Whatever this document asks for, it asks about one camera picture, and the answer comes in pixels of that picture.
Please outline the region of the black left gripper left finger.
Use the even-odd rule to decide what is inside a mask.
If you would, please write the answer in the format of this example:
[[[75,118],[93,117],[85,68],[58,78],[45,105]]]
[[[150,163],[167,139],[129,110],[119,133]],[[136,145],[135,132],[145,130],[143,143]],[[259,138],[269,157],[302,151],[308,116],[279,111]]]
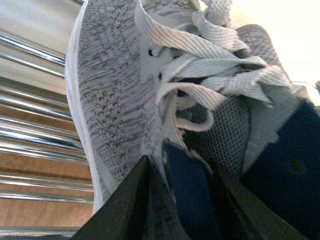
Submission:
[[[74,240],[188,240],[167,185],[144,155]]]

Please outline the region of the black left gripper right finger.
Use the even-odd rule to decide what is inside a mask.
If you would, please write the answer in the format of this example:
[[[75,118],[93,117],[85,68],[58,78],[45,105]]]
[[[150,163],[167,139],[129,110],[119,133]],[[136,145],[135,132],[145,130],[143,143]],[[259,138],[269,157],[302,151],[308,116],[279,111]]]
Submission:
[[[209,162],[217,222],[225,240],[306,240],[217,160]]]

